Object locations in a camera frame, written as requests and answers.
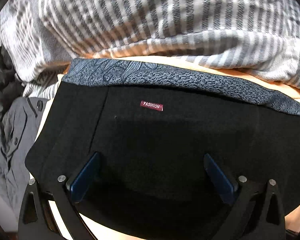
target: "button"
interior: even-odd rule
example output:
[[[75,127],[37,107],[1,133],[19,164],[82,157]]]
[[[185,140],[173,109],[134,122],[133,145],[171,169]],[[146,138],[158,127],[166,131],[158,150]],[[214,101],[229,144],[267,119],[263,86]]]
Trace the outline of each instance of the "button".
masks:
[[[37,108],[38,108],[39,112],[42,111],[42,108],[43,108],[43,102],[42,102],[41,100],[39,100],[39,101],[37,102]]]

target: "metal screw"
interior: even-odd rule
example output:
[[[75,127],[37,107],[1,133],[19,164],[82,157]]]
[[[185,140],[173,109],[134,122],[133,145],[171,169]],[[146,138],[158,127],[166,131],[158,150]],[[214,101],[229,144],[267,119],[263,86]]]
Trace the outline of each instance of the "metal screw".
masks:
[[[275,182],[274,179],[270,179],[270,180],[269,180],[269,183],[270,183],[270,185],[272,185],[272,186],[275,186],[275,184],[277,184],[277,183]]]
[[[64,182],[66,180],[66,176],[65,175],[61,175],[58,177],[58,181],[59,182]]]
[[[31,180],[28,181],[29,185],[33,185],[34,183],[35,183],[35,179],[31,179]]]
[[[240,182],[247,182],[247,178],[245,176],[239,176],[238,179]]]

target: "red label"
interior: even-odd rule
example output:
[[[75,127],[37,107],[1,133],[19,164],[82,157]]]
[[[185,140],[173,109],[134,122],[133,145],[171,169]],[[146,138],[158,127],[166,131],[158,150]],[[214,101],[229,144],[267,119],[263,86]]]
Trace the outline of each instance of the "red label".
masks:
[[[163,111],[163,105],[161,105],[161,104],[141,101],[140,106],[150,108],[150,109],[154,109],[154,110],[157,110],[157,111]]]

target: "striped blanket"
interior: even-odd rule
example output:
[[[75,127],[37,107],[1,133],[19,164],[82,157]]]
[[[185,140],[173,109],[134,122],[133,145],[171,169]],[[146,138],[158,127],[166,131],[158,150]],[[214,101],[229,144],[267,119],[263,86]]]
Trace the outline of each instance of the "striped blanket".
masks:
[[[295,0],[9,0],[0,44],[24,96],[53,97],[76,57],[180,57],[300,88]]]

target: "black garment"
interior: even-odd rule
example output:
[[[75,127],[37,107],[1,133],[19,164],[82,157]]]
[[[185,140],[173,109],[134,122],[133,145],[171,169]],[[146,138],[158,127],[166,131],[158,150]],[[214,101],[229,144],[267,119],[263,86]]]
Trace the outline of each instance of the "black garment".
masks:
[[[19,217],[30,175],[25,166],[46,99],[23,98],[10,56],[0,48],[0,195]]]
[[[163,111],[140,107],[163,104]],[[234,176],[275,179],[285,213],[300,204],[300,116],[207,93],[62,82],[26,167],[42,186],[102,155],[78,210],[145,239],[209,239],[227,215],[203,169],[218,155]]]

